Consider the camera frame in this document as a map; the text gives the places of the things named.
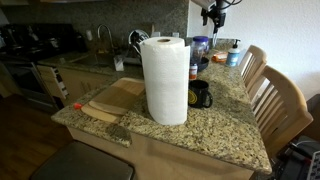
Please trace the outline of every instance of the wooden cutting board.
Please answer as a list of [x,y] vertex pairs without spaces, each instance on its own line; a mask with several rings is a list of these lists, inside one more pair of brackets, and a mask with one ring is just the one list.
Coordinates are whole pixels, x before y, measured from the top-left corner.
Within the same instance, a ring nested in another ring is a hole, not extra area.
[[91,117],[94,117],[103,121],[107,121],[110,123],[115,123],[115,124],[117,124],[120,118],[122,117],[121,115],[110,114],[110,113],[106,113],[104,111],[95,109],[91,107],[88,103],[81,107],[81,111]]
[[106,113],[124,115],[144,93],[144,89],[143,80],[121,78],[89,101],[89,105]]

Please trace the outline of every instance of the kitchen cabinet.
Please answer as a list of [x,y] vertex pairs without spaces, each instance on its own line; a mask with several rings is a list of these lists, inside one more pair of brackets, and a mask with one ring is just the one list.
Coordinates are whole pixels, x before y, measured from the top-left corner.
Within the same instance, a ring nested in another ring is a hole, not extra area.
[[41,65],[38,65],[37,68],[50,95],[59,97],[61,99],[66,99],[68,91],[66,90],[65,85],[60,78],[58,70],[53,67]]
[[27,0],[0,0],[0,6],[19,6],[28,4]]
[[130,133],[132,144],[126,148],[75,128],[68,127],[68,130],[74,140],[130,162],[135,168],[134,179],[248,180],[253,173],[252,170],[135,133]]
[[59,74],[69,93],[63,104],[69,105],[89,91],[98,88],[109,76],[66,68],[58,68]]

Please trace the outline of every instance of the coffee mug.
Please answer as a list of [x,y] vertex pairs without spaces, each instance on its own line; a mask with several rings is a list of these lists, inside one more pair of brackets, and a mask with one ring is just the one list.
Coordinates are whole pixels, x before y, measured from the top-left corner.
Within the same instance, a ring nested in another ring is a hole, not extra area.
[[208,91],[209,84],[206,81],[194,80],[189,83],[188,104],[194,108],[209,108],[212,105],[212,95]]

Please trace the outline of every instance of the wall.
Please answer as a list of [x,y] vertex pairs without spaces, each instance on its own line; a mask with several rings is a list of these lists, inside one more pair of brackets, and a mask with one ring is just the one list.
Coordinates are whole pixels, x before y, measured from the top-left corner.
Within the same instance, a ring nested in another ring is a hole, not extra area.
[[94,41],[87,42],[91,49],[103,48],[103,39],[97,40],[99,24],[107,25],[114,40],[127,43],[129,33],[142,29],[149,35],[154,24],[155,31],[162,35],[179,32],[186,37],[188,0],[105,0],[102,2],[82,2],[67,4],[40,3],[29,0],[29,6],[2,7],[10,23],[71,23],[76,30],[85,35],[91,30]]
[[[263,48],[268,65],[292,79],[308,100],[320,93],[319,10],[318,0],[244,0],[228,8],[218,37],[241,39],[244,50],[250,44]],[[200,12],[201,8],[191,2],[188,37],[212,34],[211,20],[203,28]]]

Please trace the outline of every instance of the spray bottle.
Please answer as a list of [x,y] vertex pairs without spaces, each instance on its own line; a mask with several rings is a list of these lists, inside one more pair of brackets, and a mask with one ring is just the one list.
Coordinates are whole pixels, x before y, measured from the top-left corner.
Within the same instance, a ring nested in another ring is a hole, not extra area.
[[239,58],[240,49],[238,49],[238,41],[239,39],[236,39],[235,43],[233,44],[232,48],[228,51],[227,61],[226,65],[230,67],[234,67],[237,65],[237,61]]

